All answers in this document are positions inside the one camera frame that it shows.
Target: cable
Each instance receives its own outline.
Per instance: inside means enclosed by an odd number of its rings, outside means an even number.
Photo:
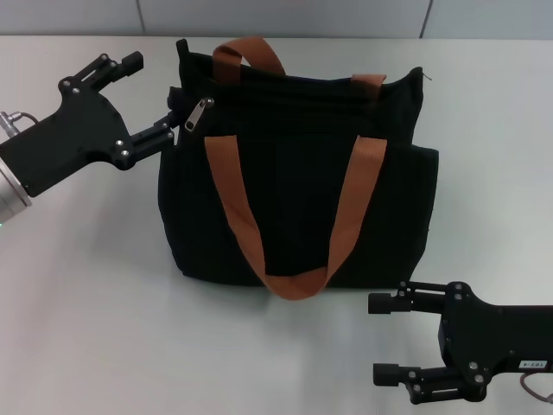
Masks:
[[[524,380],[532,375],[532,374],[535,374],[535,373],[525,373],[523,374],[522,376],[520,376],[520,386],[527,392],[529,393],[531,396],[533,396],[534,398],[538,399],[538,400],[541,400],[542,402],[545,402],[547,404],[553,404],[553,393],[548,396],[547,398],[545,398],[544,396],[538,394],[538,393],[535,393],[534,391],[532,391],[528,385],[526,385],[526,382],[524,382]]]
[[[30,119],[31,121],[33,121],[35,124],[38,124],[38,119],[36,119],[35,117],[33,117],[31,114],[29,114],[28,112],[21,112],[21,115],[22,117],[25,117],[25,118],[28,118]]]

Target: bag handle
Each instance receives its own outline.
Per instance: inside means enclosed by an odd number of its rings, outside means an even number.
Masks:
[[[263,243],[253,217],[240,167],[236,136],[206,137],[207,160],[226,219],[252,270],[278,296],[288,300],[312,297],[321,291],[352,252],[378,180],[386,140],[357,137],[340,193],[326,267],[280,277],[267,275]]]
[[[277,54],[262,37],[243,37],[228,41],[213,51],[213,77],[222,84],[240,83],[242,58],[251,67],[285,75]]]

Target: bag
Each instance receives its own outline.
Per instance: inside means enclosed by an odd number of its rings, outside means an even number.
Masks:
[[[158,198],[185,275],[294,300],[410,278],[438,169],[437,151],[411,143],[420,67],[390,84],[312,80],[286,76],[260,38],[213,57],[177,49],[182,89],[168,105],[183,126],[162,153]]]

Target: black fabric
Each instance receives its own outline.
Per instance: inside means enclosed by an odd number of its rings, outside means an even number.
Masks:
[[[412,145],[423,73],[384,84],[378,101],[350,79],[283,77],[242,66],[238,86],[212,78],[212,59],[177,42],[182,89],[169,107],[184,121],[214,98],[194,134],[162,153],[159,207],[176,264],[193,278],[261,285],[228,226],[203,137],[237,135],[248,202],[270,275],[327,264],[341,185],[355,138],[388,140],[359,240],[329,286],[393,288],[424,252],[438,170],[435,150]]]

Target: gray wall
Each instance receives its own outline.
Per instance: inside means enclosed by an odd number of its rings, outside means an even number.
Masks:
[[[553,0],[2,0],[0,34],[553,39],[552,21]]]

